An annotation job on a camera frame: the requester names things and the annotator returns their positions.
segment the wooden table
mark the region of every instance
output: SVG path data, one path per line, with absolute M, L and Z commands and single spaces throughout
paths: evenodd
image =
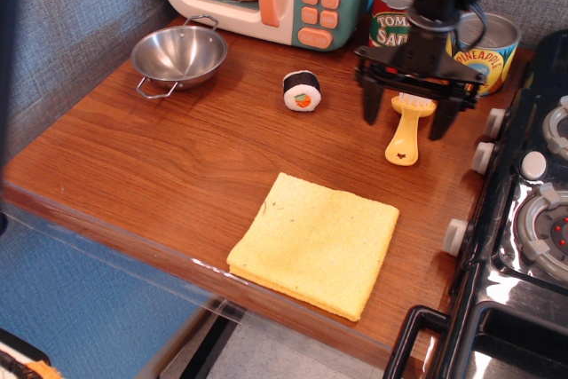
M 531 53 L 518 52 L 504 90 L 461 113 L 443 139 L 430 141 L 431 118 L 421 119 L 420 158 L 399 167 L 384 157 L 398 125 L 395 93 L 385 92 L 374 126 L 362 118 L 353 50 L 367 43 L 365 26 L 326 53 L 220 33 L 229 54 L 217 75 L 168 99 L 138 95 L 141 75 L 127 60 L 8 164 L 4 197 L 384 367 L 409 308 L 448 312 L 455 259 L 442 251 L 446 228 L 473 213 L 483 177 L 470 164 L 485 119 L 509 105 Z M 302 69 L 319 78 L 313 113 L 283 102 L 282 78 Z M 400 209 L 359 322 L 226 272 L 227 255 L 281 171 Z M 414 356 L 424 359 L 428 345 L 423 338 Z

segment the metal bowl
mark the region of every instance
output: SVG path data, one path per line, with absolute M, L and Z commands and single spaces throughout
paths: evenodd
M 188 26 L 191 20 L 208 18 L 212 28 Z M 217 33 L 218 21 L 209 15 L 190 17 L 183 26 L 158 30 L 140 40 L 130 55 L 132 65 L 144 77 L 136 88 L 144 98 L 165 98 L 204 83 L 213 76 L 227 56 L 227 43 Z M 170 88 L 168 93 L 147 95 L 144 81 Z

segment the black stove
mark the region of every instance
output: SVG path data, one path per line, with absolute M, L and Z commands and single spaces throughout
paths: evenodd
M 568 378 L 568 30 L 544 38 L 510 108 L 492 111 L 473 218 L 454 220 L 450 314 L 416 306 L 385 378 L 418 331 L 439 333 L 428 377 Z

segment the sushi toy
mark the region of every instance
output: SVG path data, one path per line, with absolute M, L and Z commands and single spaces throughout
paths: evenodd
M 293 111 L 313 111 L 321 101 L 320 82 L 314 73 L 295 71 L 284 77 L 284 103 Z

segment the yellow sponge cloth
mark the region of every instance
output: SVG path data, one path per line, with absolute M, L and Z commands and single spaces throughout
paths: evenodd
M 229 271 L 358 321 L 397 219 L 392 206 L 280 173 Z

